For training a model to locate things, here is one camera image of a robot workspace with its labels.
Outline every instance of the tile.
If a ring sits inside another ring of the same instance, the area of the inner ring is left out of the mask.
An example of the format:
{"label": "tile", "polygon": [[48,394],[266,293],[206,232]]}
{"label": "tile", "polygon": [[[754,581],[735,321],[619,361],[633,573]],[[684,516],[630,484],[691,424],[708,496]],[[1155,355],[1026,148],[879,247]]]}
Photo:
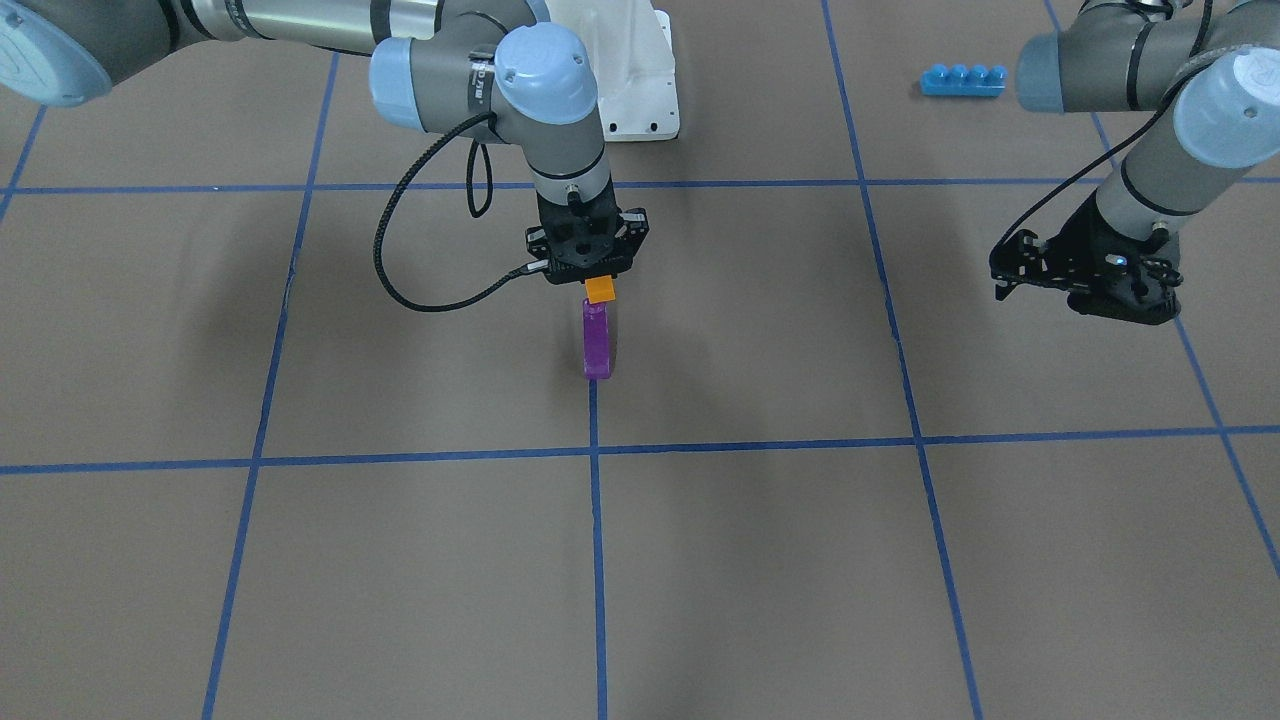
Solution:
{"label": "tile", "polygon": [[913,448],[600,473],[611,717],[972,717]]}
{"label": "tile", "polygon": [[858,190],[628,197],[653,231],[618,281],[602,442],[911,434]]}
{"label": "tile", "polygon": [[[924,433],[1212,425],[1172,324],[1078,315],[1066,293],[1029,286],[995,301],[987,255],[1048,190],[872,190]],[[1051,237],[1089,190],[1071,188],[1024,227]]]}
{"label": "tile", "polygon": [[[672,18],[681,136],[609,143],[616,179],[854,177],[820,6],[745,0],[735,4],[741,19],[732,23],[707,3],[668,0],[662,9]],[[367,60],[344,58],[343,65],[320,179],[396,182],[431,137],[378,117],[364,74]],[[805,69],[813,77],[796,82]],[[462,181],[467,143],[453,145],[421,179]],[[494,165],[499,181],[530,181],[518,149],[495,147]]]}
{"label": "tile", "polygon": [[[269,455],[511,450],[588,443],[581,286],[513,281],[442,315],[397,305],[374,274],[385,192],[311,205],[292,291]],[[411,192],[385,266],[419,302],[470,297],[524,263],[532,197],[500,191],[483,220],[461,191]]]}
{"label": "tile", "polygon": [[1217,438],[929,450],[989,717],[1271,717],[1280,593]]}
{"label": "tile", "polygon": [[1275,543],[1280,541],[1280,434],[1233,436],[1231,446]]}
{"label": "tile", "polygon": [[330,54],[188,47],[81,108],[50,109],[26,187],[302,183]]}
{"label": "tile", "polygon": [[244,470],[0,478],[0,715],[196,717]]}
{"label": "tile", "polygon": [[1181,232],[1183,323],[1229,425],[1280,423],[1276,190],[1238,183]]}
{"label": "tile", "polygon": [[218,717],[594,716],[589,474],[264,470]]}
{"label": "tile", "polygon": [[0,464],[247,457],[300,201],[14,199]]}
{"label": "tile", "polygon": [[[964,13],[957,32],[948,13]],[[1039,3],[938,12],[928,3],[832,3],[836,41],[869,178],[1065,178],[1098,154],[1088,115],[1021,109],[1012,73],[1023,45],[1052,31]],[[936,63],[1005,65],[997,99],[925,97]],[[836,138],[828,141],[835,147]]]}
{"label": "tile", "polygon": [[0,188],[8,187],[40,105],[0,86]]}

